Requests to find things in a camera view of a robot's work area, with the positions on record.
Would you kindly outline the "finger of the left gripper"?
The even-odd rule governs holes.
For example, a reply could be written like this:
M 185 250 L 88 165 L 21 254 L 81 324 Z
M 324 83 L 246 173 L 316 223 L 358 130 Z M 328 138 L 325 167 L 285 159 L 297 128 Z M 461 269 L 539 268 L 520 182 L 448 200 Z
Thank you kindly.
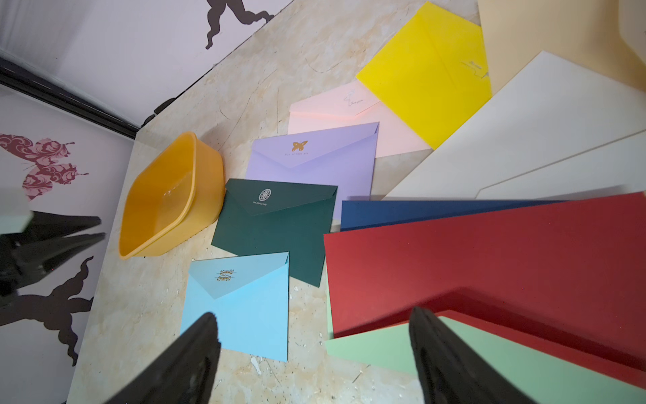
M 15 298 L 19 289 L 40 282 L 73 256 L 104 238 L 104 233 L 96 233 L 19 244 L 9 235 L 2 235 L 1 297 Z
M 65 237 L 97 227 L 101 223 L 98 216 L 57 215 L 34 211 L 23 234 L 27 237 Z

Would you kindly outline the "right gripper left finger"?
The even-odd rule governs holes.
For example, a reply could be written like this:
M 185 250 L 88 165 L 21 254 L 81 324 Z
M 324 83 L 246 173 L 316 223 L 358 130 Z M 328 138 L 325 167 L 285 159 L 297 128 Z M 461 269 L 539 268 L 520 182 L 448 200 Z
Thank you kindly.
M 207 403 L 221 343 L 213 313 L 203 314 L 109 403 Z

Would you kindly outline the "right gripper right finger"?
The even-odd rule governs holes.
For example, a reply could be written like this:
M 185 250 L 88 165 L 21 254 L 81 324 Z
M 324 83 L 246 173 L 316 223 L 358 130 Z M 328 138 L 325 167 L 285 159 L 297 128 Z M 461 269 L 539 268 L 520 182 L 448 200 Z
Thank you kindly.
M 410 344 L 425 403 L 532 403 L 427 309 L 409 318 Z

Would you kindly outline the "dark green envelope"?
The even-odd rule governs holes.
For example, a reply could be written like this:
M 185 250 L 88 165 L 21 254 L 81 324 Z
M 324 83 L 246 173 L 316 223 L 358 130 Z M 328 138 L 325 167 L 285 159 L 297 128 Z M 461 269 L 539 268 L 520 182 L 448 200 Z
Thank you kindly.
M 289 253 L 289 275 L 321 284 L 334 185 L 231 178 L 211 245 L 236 256 Z

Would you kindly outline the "purple envelope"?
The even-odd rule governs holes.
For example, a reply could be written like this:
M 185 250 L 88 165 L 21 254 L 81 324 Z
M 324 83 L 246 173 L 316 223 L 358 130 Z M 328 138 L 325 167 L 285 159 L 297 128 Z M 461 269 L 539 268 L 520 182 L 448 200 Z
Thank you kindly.
M 336 185 L 333 218 L 344 200 L 371 195 L 380 124 L 377 122 L 257 139 L 246 179 Z

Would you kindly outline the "light blue envelope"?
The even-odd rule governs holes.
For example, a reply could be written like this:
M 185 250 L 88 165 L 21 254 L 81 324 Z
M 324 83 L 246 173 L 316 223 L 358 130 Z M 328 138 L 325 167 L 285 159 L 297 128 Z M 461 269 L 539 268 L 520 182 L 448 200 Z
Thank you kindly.
M 288 360 L 289 254 L 194 261 L 180 332 L 214 314 L 222 348 L 269 360 Z

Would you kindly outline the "yellow plastic storage box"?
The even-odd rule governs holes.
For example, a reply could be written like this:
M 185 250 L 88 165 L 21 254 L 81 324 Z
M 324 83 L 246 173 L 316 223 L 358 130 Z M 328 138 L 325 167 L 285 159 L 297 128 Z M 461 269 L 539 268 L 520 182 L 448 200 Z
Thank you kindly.
M 127 195 L 119 257 L 166 254 L 214 223 L 225 198 L 222 156 L 181 134 L 135 179 Z

